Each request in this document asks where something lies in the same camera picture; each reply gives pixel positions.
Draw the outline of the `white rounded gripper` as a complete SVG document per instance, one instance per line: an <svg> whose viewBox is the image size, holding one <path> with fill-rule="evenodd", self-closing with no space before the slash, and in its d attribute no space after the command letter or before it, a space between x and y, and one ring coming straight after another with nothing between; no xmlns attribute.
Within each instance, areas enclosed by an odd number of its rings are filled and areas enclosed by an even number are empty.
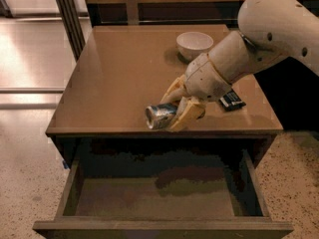
<svg viewBox="0 0 319 239"><path fill-rule="evenodd" d="M231 84L217 72L209 56L200 54L188 64L185 75L177 77L172 82L159 102L160 104L179 103L176 115L167 130L185 129L192 121L204 115L206 108L204 101L216 102L230 90Z"/></svg>

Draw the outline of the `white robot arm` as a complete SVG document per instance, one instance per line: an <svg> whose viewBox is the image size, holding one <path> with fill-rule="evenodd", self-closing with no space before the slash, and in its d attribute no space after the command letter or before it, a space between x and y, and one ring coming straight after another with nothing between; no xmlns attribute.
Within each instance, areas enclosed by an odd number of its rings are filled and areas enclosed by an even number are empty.
<svg viewBox="0 0 319 239"><path fill-rule="evenodd" d="M161 101L177 106L164 127L180 131L241 78L292 57L319 75L319 18L297 0L245 0L231 31L191 61Z"/></svg>

